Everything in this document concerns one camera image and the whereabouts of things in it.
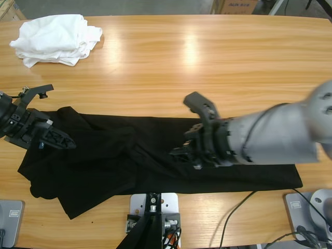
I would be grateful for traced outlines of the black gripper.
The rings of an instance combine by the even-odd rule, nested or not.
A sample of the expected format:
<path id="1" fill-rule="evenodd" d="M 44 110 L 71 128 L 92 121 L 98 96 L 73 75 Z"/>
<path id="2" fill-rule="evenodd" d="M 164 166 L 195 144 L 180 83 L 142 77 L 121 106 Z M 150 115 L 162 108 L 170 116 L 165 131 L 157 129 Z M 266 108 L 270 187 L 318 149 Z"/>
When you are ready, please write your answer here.
<path id="1" fill-rule="evenodd" d="M 33 138 L 56 149 L 75 149 L 74 140 L 65 132 L 50 129 L 53 121 L 44 113 L 28 108 L 30 101 L 38 95 L 47 98 L 45 91 L 23 91 L 17 96 L 1 92 L 1 137 L 16 146 L 28 149 Z"/>
<path id="2" fill-rule="evenodd" d="M 210 133 L 206 133 L 202 123 L 193 125 L 185 132 L 184 145 L 172 149 L 170 155 L 175 161 L 191 163 L 195 169 L 235 165 L 235 152 L 228 142 L 229 123 L 229 120 L 213 121 L 208 126 Z"/>

